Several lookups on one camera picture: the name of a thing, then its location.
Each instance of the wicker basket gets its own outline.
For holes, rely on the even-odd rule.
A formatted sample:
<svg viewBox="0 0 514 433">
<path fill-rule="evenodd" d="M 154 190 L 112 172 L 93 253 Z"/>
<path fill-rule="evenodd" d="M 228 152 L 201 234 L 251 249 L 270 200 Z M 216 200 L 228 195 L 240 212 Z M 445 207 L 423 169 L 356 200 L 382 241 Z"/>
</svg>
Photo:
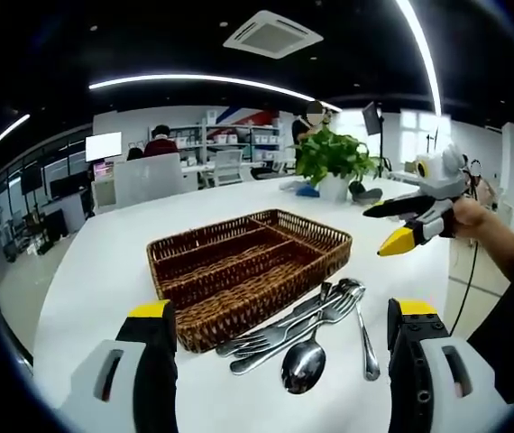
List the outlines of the wicker basket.
<svg viewBox="0 0 514 433">
<path fill-rule="evenodd" d="M 205 352 L 260 324 L 349 260 L 352 238 L 278 209 L 154 241 L 147 255 L 177 335 Z"/>
</svg>

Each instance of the ceiling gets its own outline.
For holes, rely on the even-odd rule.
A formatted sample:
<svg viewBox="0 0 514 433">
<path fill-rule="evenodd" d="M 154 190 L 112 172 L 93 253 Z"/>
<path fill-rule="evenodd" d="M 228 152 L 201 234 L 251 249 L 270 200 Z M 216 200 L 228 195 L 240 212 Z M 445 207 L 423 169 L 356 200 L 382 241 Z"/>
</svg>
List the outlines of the ceiling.
<svg viewBox="0 0 514 433">
<path fill-rule="evenodd" d="M 514 0 L 499 7 L 494 0 L 410 1 L 432 52 L 443 111 L 472 124 L 514 122 Z M 302 110 L 295 98 L 230 84 L 87 89 L 109 78 L 203 73 L 289 88 L 343 108 L 375 99 L 384 111 L 433 110 L 418 47 L 394 0 L 302 0 L 299 8 L 280 0 L 132 1 L 130 10 L 118 2 L 44 3 L 50 5 L 11 2 L 0 11 L 0 133 L 32 116 L 0 143 L 0 167 L 110 110 L 205 104 Z M 263 9 L 324 40 L 280 60 L 222 46 Z"/>
</svg>

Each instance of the cable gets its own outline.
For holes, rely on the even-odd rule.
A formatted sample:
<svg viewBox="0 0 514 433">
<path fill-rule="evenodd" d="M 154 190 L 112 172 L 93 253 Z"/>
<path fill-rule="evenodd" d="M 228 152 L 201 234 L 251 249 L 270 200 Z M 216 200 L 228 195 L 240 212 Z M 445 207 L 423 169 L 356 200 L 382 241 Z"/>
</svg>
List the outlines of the cable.
<svg viewBox="0 0 514 433">
<path fill-rule="evenodd" d="M 473 192 L 473 196 L 477 200 L 477 191 L 475 190 L 475 185 L 473 184 L 473 179 L 472 179 L 472 192 Z M 477 249 L 479 246 L 480 246 L 479 243 L 477 241 L 475 241 L 475 251 L 473 251 L 472 271 L 470 272 L 470 279 L 467 282 L 467 287 L 465 288 L 465 293 L 464 293 L 464 299 L 462 300 L 462 305 L 460 306 L 459 311 L 457 312 L 457 317 L 455 318 L 455 322 L 454 322 L 454 325 L 452 326 L 452 330 L 449 331 L 450 336 L 452 336 L 454 334 L 455 328 L 457 327 L 457 322 L 459 321 L 459 318 L 462 316 L 462 313 L 464 312 L 465 302 L 467 301 L 467 295 L 469 294 L 470 288 L 472 287 L 473 273 L 475 271 L 475 262 L 477 260 Z"/>
</svg>

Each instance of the led light strip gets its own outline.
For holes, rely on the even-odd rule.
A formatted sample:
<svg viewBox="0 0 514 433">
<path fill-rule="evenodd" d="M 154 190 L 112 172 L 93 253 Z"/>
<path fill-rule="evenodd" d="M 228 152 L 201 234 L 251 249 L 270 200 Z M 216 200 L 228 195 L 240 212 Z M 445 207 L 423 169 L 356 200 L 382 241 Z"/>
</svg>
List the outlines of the led light strip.
<svg viewBox="0 0 514 433">
<path fill-rule="evenodd" d="M 89 90 L 95 90 L 98 88 L 105 88 L 107 86 L 116 86 L 117 84 L 124 83 L 133 83 L 134 81 L 151 81 L 155 79 L 192 79 L 199 81 L 218 81 L 222 83 L 232 83 L 239 84 L 241 86 L 249 86 L 252 88 L 264 88 L 265 90 L 270 90 L 272 92 L 282 93 L 284 95 L 288 95 L 290 97 L 298 97 L 299 99 L 303 99 L 305 101 L 311 102 L 315 101 L 313 97 L 308 97 L 307 95 L 303 95 L 298 92 L 294 92 L 293 90 L 288 90 L 286 88 L 278 88 L 277 86 L 271 86 L 269 84 L 259 83 L 257 81 L 250 81 L 248 79 L 239 79 L 239 78 L 229 78 L 229 77 L 217 77 L 214 75 L 196 75 L 196 74 L 160 74 L 160 75 L 141 75 L 140 77 L 127 77 L 127 78 L 118 78 L 111 79 L 109 81 L 103 81 L 102 83 L 91 84 L 88 88 Z M 341 112 L 341 108 L 337 106 L 332 106 L 327 102 L 319 101 L 321 104 L 330 110 Z"/>
<path fill-rule="evenodd" d="M 6 128 L 5 131 L 2 134 L 0 134 L 0 141 L 4 139 L 11 131 L 13 131 L 13 129 L 16 128 L 19 124 L 23 124 L 24 122 L 29 120 L 29 117 L 31 117 L 31 115 L 24 115 L 19 120 L 11 124 L 8 128 Z"/>
<path fill-rule="evenodd" d="M 418 43 L 419 51 L 421 52 L 421 58 L 426 65 L 427 78 L 429 78 L 429 86 L 431 87 L 431 95 L 434 98 L 434 109 L 437 116 L 441 116 L 441 98 L 439 96 L 439 87 L 437 86 L 436 70 L 434 69 L 434 61 L 431 58 L 431 52 L 427 46 L 426 35 L 423 33 L 421 24 L 419 23 L 418 17 L 416 16 L 413 7 L 409 3 L 409 0 L 395 0 L 408 21 L 409 27 L 413 32 L 413 36 L 416 38 Z"/>
</svg>

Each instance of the blue object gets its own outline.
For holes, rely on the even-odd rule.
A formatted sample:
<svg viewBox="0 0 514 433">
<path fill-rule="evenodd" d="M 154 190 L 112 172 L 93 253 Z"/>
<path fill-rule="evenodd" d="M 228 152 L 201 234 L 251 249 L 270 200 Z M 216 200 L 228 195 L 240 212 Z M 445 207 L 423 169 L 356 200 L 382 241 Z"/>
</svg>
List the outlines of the blue object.
<svg viewBox="0 0 514 433">
<path fill-rule="evenodd" d="M 301 197 L 319 197 L 319 191 L 311 185 L 303 185 L 302 187 L 297 188 L 295 194 Z"/>
</svg>

